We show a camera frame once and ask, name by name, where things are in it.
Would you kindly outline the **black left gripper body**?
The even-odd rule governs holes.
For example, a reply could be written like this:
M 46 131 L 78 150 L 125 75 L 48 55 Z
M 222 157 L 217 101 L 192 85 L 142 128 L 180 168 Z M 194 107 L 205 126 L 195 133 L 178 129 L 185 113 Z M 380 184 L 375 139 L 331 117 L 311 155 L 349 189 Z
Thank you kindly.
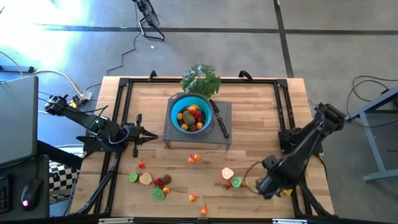
M 134 147 L 132 150 L 132 156 L 138 157 L 139 151 L 138 147 L 141 144 L 141 137 L 143 127 L 141 126 L 142 123 L 142 114 L 138 114 L 136 116 L 135 123 L 126 123 L 127 130 L 129 131 L 128 134 L 128 141 L 134 143 Z

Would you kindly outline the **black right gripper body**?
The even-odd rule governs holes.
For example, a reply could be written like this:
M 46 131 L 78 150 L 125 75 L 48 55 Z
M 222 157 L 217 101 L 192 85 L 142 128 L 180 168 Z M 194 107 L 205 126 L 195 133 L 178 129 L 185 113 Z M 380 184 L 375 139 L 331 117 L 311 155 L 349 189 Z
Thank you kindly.
M 256 180 L 256 190 L 259 195 L 268 200 L 280 192 L 284 180 L 279 171 L 280 161 L 275 155 L 268 156 L 261 161 L 261 164 L 267 170 L 267 175 Z

